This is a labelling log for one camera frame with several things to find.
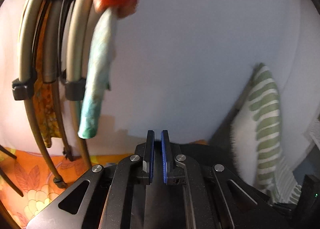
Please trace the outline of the green striped white pillow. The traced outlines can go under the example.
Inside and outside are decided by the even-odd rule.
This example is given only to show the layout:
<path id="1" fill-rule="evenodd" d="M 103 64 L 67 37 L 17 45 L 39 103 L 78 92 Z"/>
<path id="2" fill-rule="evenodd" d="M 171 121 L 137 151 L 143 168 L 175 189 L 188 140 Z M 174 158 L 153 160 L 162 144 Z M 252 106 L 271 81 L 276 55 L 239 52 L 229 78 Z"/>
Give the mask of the green striped white pillow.
<path id="1" fill-rule="evenodd" d="M 283 154 L 278 87 L 269 68 L 259 63 L 245 101 L 231 124 L 234 165 L 240 178 L 271 202 L 297 204 L 302 187 Z"/>

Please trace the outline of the orange floral bedsheet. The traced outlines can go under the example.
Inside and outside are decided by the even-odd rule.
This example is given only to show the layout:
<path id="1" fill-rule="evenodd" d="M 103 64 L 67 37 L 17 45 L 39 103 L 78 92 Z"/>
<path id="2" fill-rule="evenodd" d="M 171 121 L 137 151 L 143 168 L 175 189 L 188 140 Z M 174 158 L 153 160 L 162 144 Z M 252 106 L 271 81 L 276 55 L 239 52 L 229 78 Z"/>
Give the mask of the orange floral bedsheet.
<path id="1" fill-rule="evenodd" d="M 10 149 L 14 160 L 1 154 L 1 168 L 22 191 L 19 196 L 1 180 L 1 202 L 14 221 L 26 228 L 28 222 L 64 190 L 53 182 L 53 175 L 40 154 Z M 163 183 L 155 196 L 145 196 L 152 186 L 136 185 L 131 208 L 131 228 L 185 228 L 182 191 Z"/>

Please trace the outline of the colourful cloth hanging on tripod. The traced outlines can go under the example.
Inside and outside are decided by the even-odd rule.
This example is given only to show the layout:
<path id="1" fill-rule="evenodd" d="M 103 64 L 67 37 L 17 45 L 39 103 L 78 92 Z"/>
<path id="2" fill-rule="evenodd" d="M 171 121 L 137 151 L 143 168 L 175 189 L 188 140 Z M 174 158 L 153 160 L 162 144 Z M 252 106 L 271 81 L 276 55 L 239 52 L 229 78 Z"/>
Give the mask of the colourful cloth hanging on tripod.
<path id="1" fill-rule="evenodd" d="M 81 104 L 76 111 L 80 139 L 96 136 L 104 92 L 109 88 L 109 73 L 114 57 L 118 18 L 133 14 L 138 0 L 75 0 L 69 26 L 65 94 Z M 82 78 L 82 50 L 90 9 L 99 14 L 89 51 L 87 76 Z"/>

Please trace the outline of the large silver tripod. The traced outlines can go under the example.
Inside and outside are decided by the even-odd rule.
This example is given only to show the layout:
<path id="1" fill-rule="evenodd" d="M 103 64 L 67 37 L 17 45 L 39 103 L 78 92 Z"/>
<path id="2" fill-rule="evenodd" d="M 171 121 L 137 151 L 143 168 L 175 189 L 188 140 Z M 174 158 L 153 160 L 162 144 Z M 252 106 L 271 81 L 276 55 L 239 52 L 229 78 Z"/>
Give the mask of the large silver tripod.
<path id="1" fill-rule="evenodd" d="M 27 0 L 19 33 L 20 71 L 12 82 L 12 93 L 24 103 L 35 142 L 59 188 L 67 185 L 48 148 L 52 138 L 60 138 L 63 155 L 73 159 L 59 87 L 64 86 L 72 126 L 77 129 L 85 92 L 82 53 L 91 6 L 92 0 Z"/>

